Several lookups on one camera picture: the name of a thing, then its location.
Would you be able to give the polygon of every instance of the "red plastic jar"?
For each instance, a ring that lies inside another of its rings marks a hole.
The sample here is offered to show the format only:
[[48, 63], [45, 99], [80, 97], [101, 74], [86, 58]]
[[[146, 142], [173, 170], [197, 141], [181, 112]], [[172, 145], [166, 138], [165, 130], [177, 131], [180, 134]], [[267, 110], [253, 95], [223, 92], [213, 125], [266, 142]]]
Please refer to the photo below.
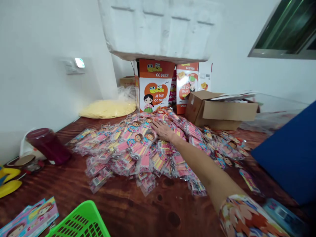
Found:
[[31, 131], [26, 135], [26, 140], [53, 165], [62, 165], [71, 157], [71, 152], [60, 142], [52, 129], [40, 128]]

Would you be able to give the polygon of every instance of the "styrofoam box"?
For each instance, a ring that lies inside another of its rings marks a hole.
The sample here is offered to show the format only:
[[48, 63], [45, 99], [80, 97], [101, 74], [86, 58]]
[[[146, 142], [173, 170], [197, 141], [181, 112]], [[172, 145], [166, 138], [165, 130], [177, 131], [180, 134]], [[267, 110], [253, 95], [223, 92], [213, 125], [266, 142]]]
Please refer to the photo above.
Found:
[[123, 60], [207, 61], [223, 5], [209, 0], [98, 0], [108, 49]]

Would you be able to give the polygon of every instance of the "hand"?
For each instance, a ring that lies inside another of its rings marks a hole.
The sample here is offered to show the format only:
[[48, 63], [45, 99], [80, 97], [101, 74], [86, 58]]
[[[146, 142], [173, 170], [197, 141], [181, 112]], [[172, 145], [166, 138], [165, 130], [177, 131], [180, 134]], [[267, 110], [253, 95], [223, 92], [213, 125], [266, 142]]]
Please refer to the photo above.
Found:
[[160, 121], [153, 121], [152, 128], [157, 132], [161, 140], [174, 143], [175, 140], [180, 138], [168, 125]]

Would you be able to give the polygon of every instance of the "wall outlet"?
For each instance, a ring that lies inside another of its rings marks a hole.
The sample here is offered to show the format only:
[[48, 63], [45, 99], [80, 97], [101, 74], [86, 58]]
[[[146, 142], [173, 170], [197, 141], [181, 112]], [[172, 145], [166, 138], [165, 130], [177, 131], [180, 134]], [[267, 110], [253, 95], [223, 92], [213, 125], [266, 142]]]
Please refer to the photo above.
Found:
[[66, 70], [66, 74], [83, 74], [85, 73], [84, 68], [79, 68], [74, 59], [63, 59], [61, 60]]

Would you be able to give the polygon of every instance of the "window frame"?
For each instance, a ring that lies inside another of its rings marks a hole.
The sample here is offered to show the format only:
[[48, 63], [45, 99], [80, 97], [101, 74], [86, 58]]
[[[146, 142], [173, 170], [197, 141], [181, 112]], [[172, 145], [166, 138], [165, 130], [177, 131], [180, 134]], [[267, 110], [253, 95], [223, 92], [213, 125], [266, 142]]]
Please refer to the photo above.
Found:
[[265, 25], [263, 26], [257, 40], [253, 44], [248, 57], [249, 58], [275, 58], [275, 59], [307, 59], [307, 60], [316, 60], [316, 50], [307, 49], [314, 40], [316, 40], [316, 29], [311, 34], [311, 37], [302, 43], [302, 46], [294, 53], [287, 54], [287, 50], [277, 50], [277, 49], [256, 49], [256, 45], [263, 33], [267, 29], [268, 24], [270, 23], [271, 18], [275, 14], [278, 6], [282, 0], [278, 0], [274, 6], [270, 16], [268, 17]]

